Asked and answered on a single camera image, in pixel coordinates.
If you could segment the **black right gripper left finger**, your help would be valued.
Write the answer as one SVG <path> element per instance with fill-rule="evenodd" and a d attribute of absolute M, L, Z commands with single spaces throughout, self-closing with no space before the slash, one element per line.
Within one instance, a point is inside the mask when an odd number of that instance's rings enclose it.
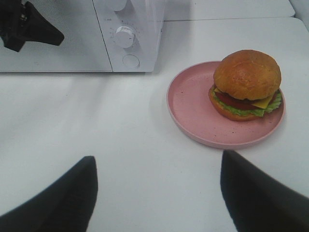
<path fill-rule="evenodd" d="M 85 232 L 98 195 L 96 160 L 85 156 L 42 192 L 0 217 L 2 232 Z"/>

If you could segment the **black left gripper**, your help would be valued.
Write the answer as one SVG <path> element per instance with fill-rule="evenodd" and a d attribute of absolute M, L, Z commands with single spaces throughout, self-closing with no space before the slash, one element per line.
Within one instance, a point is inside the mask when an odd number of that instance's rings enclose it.
<path fill-rule="evenodd" d="M 16 52 L 28 41 L 59 46 L 64 40 L 63 33 L 27 0 L 0 1 L 0 37 L 4 47 Z"/>

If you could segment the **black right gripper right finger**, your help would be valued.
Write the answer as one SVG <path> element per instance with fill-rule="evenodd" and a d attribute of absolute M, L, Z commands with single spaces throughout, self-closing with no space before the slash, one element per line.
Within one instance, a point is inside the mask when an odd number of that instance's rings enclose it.
<path fill-rule="evenodd" d="M 309 199 L 233 150 L 223 151 L 220 186 L 239 232 L 307 232 Z"/>

